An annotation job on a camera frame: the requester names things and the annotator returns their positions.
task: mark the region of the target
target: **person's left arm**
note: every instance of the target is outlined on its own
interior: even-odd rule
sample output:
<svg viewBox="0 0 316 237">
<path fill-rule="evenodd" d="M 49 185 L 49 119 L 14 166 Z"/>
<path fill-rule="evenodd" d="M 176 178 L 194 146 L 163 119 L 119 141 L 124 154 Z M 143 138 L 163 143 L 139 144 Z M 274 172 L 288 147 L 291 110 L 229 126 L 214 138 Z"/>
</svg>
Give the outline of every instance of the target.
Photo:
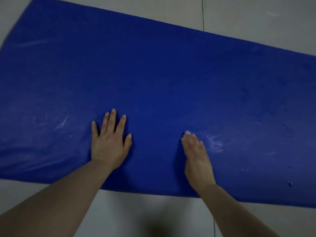
<svg viewBox="0 0 316 237">
<path fill-rule="evenodd" d="M 90 162 L 0 216 L 3 236 L 75 234 L 101 185 L 121 165 L 132 145 L 131 134 L 123 144 L 126 116 L 123 115 L 114 132 L 115 116 L 115 109 L 105 114 L 100 135 L 92 122 Z"/>
</svg>

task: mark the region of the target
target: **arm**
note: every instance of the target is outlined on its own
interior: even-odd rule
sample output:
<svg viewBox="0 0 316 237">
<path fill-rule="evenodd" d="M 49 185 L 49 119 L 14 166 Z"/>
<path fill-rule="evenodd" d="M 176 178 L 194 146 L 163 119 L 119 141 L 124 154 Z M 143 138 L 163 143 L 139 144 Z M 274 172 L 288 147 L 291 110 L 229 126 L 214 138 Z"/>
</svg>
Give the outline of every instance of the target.
<svg viewBox="0 0 316 237">
<path fill-rule="evenodd" d="M 278 236 L 216 184 L 209 156 L 195 134 L 186 131 L 181 141 L 187 156 L 185 175 L 210 210 L 223 237 Z"/>
<path fill-rule="evenodd" d="M 123 144 L 124 115 L 114 132 L 116 111 L 107 113 L 98 134 L 92 122 L 91 161 L 0 216 L 4 236 L 59 236 L 75 234 L 90 204 L 109 174 L 119 167 L 132 144 Z"/>
</svg>

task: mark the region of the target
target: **tile floor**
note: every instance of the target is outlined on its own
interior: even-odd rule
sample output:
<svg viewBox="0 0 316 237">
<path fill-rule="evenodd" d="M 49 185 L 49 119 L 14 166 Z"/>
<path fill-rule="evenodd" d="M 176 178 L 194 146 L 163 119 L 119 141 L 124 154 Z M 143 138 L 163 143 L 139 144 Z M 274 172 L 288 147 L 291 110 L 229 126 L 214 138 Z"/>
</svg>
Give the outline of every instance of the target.
<svg viewBox="0 0 316 237">
<path fill-rule="evenodd" d="M 316 55 L 316 0 L 64 0 Z M 0 45 L 30 0 L 0 0 Z M 0 180 L 0 214 L 44 188 Z M 243 203 L 281 236 L 315 236 L 316 209 Z M 99 191 L 76 236 L 221 236 L 200 199 Z"/>
</svg>

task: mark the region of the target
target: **blue vinyl surface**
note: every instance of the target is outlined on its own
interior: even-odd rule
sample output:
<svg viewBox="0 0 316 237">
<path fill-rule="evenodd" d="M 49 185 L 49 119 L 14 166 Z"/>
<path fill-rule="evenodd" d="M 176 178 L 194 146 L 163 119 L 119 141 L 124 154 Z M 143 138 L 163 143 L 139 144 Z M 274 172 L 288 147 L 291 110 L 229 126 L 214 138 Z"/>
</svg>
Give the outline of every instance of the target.
<svg viewBox="0 0 316 237">
<path fill-rule="evenodd" d="M 0 178 L 53 183 L 90 158 L 92 120 L 133 146 L 103 189 L 197 194 L 203 140 L 239 201 L 316 207 L 316 57 L 58 0 L 33 0 L 0 51 Z"/>
</svg>

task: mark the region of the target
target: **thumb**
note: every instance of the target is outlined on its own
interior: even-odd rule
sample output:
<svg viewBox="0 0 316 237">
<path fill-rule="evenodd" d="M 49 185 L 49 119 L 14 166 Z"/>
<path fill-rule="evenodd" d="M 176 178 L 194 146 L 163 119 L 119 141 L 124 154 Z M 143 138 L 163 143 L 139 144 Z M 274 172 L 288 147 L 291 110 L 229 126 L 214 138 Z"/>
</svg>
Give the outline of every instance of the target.
<svg viewBox="0 0 316 237">
<path fill-rule="evenodd" d="M 125 155 L 125 156 L 127 156 L 128 151 L 130 150 L 131 145 L 132 145 L 132 134 L 129 133 L 129 134 L 126 136 L 125 141 L 124 141 L 123 152 L 124 152 L 124 155 Z"/>
</svg>

